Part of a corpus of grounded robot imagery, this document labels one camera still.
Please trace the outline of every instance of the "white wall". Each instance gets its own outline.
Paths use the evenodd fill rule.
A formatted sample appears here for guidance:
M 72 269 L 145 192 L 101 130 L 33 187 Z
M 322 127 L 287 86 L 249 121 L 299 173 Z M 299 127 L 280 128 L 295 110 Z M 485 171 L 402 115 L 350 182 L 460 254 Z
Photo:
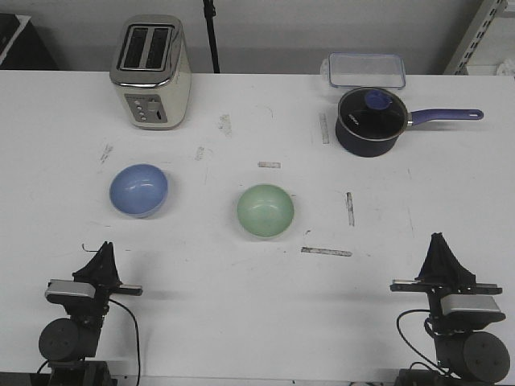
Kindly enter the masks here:
M 222 72 L 316 73 L 331 51 L 397 53 L 412 74 L 440 73 L 481 0 L 215 0 Z M 173 14 L 195 72 L 210 72 L 202 0 L 2 0 L 29 14 L 62 69 L 109 70 L 122 24 Z

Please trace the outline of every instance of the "blue bowl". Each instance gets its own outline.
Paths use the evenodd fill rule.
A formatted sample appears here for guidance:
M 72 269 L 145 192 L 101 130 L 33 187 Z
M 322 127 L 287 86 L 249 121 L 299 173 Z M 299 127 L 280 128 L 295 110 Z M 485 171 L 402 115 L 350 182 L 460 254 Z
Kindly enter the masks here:
M 138 164 L 122 170 L 109 189 L 111 203 L 119 211 L 139 219 L 157 212 L 168 193 L 168 181 L 155 166 Z

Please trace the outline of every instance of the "black pole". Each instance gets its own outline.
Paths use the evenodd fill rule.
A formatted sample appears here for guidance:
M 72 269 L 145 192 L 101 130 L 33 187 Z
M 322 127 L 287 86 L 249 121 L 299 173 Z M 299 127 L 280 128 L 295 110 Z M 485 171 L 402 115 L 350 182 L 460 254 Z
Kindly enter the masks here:
M 208 27 L 209 47 L 211 48 L 212 70 L 216 74 L 220 73 L 220 65 L 218 64 L 218 50 L 216 48 L 215 28 L 212 23 L 213 16 L 216 16 L 214 0 L 204 0 L 204 17 Z

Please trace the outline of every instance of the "toaster control knob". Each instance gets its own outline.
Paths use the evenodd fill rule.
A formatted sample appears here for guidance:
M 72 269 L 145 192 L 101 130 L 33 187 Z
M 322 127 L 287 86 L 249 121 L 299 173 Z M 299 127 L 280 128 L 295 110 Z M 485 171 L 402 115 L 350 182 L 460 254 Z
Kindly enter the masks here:
M 148 102 L 148 105 L 146 107 L 148 108 L 148 111 L 156 112 L 156 111 L 159 111 L 160 106 L 161 106 L 161 103 L 152 100 L 152 101 Z

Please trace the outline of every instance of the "green bowl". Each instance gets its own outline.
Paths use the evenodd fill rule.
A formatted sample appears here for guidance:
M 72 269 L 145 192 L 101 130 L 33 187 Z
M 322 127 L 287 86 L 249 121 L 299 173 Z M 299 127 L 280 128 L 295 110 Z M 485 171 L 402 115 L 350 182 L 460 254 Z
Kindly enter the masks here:
M 275 185 L 256 185 L 238 200 L 237 217 L 241 226 L 255 236 L 273 237 L 284 232 L 294 215 L 290 196 Z

